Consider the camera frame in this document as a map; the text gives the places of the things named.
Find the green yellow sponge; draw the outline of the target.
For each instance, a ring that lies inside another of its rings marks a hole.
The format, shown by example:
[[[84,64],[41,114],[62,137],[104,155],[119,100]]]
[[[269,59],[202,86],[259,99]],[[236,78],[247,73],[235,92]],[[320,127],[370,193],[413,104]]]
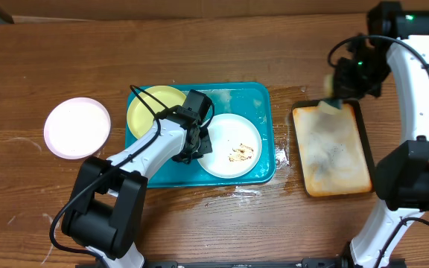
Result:
[[[334,115],[342,109],[342,101],[334,98],[333,75],[328,74],[324,79],[324,98],[318,103],[318,109],[329,115]]]

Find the white plate with crumbs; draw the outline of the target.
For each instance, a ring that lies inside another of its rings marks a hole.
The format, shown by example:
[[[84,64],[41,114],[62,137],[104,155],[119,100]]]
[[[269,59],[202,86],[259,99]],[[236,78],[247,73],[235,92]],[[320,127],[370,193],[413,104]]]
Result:
[[[222,179],[234,179],[256,166],[262,153],[262,141],[249,120],[236,114],[216,115],[208,131],[212,152],[198,160],[206,172]]]

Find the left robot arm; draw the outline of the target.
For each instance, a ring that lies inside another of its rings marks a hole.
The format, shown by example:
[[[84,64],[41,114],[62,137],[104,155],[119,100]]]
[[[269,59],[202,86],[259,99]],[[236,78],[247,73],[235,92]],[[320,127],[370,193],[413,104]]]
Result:
[[[149,179],[172,159],[189,164],[211,152],[207,127],[213,105],[175,106],[155,115],[154,128],[110,159],[91,156],[80,167],[71,197],[57,214],[63,234],[97,267],[143,267],[134,244]]]

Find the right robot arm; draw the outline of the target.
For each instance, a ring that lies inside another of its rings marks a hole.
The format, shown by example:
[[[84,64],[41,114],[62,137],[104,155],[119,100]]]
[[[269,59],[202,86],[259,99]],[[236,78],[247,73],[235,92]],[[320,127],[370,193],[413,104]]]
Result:
[[[368,32],[345,40],[350,58],[334,63],[329,96],[337,101],[379,97],[395,79],[401,142],[376,166],[378,201],[339,267],[403,267],[391,254],[414,222],[429,211],[429,11],[404,10],[383,1],[366,17]]]

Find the white plate with brown sauce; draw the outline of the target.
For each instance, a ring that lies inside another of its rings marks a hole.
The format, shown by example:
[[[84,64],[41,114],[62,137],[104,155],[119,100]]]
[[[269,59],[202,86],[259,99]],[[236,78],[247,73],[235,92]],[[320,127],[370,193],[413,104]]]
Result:
[[[63,101],[48,115],[43,135],[46,146],[63,159],[82,159],[103,147],[111,130],[107,109],[91,98]]]

